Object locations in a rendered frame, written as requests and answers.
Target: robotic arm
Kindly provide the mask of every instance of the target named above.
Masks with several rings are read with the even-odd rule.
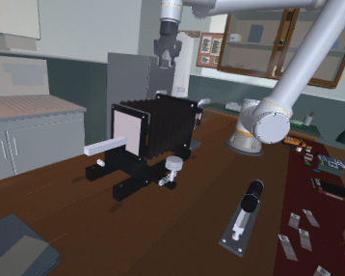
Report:
[[[169,50],[171,67],[181,49],[176,35],[183,6],[191,6],[197,19],[247,11],[322,10],[271,94],[261,101],[245,100],[233,134],[252,137],[259,144],[282,140],[290,130],[294,103],[345,28],[345,0],[162,0],[161,38],[154,41],[154,53],[161,63]]]

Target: glass pane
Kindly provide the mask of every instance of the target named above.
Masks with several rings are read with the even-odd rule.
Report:
[[[267,71],[283,10],[232,14],[222,67]]]
[[[289,62],[293,58],[294,54],[298,50],[302,43],[306,33],[309,31],[313,24],[313,21],[317,18],[320,12],[307,12],[305,9],[301,9],[295,25],[296,30],[293,32],[289,49],[286,53],[285,61],[283,64],[284,71],[289,65]],[[345,55],[345,28],[334,43],[329,54],[326,56],[324,61],[318,70],[314,73],[313,78],[323,79],[328,81],[334,81],[335,77],[340,69],[342,60]]]

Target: black bellows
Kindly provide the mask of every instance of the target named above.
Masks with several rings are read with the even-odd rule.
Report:
[[[129,106],[150,114],[146,158],[171,151],[190,141],[194,127],[192,107],[188,104],[166,99],[122,101]]]

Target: red mat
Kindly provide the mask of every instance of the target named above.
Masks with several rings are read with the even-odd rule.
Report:
[[[313,147],[312,154],[318,151],[319,154],[329,156],[324,145],[303,140]],[[326,172],[314,173],[311,169],[316,168],[317,160],[318,157],[315,157],[310,162],[312,167],[308,167],[295,151],[289,154],[279,233],[289,237],[298,261],[288,260],[279,242],[275,276],[312,276],[318,265],[329,271],[331,276],[345,275],[345,202],[318,193],[311,179],[322,179],[342,187],[344,185],[338,176]],[[310,225],[303,209],[312,212],[319,228]],[[291,212],[301,216],[299,228],[309,232],[312,252],[301,246],[299,231],[288,226]]]

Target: small transparent card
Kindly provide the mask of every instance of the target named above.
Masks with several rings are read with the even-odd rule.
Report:
[[[289,238],[286,235],[279,235],[279,241],[281,242],[283,251],[285,251],[286,258],[291,261],[298,261]]]
[[[299,229],[299,235],[301,236],[301,245],[303,248],[312,251],[312,247],[310,245],[310,239],[309,239],[309,232]]]
[[[325,268],[322,268],[320,265],[318,265],[316,272],[313,276],[330,276],[331,274],[326,271]]]
[[[289,226],[298,230],[300,219],[301,219],[301,217],[299,215],[292,212],[290,214]]]
[[[304,209],[303,212],[305,213],[306,218],[312,226],[320,227],[310,210]]]

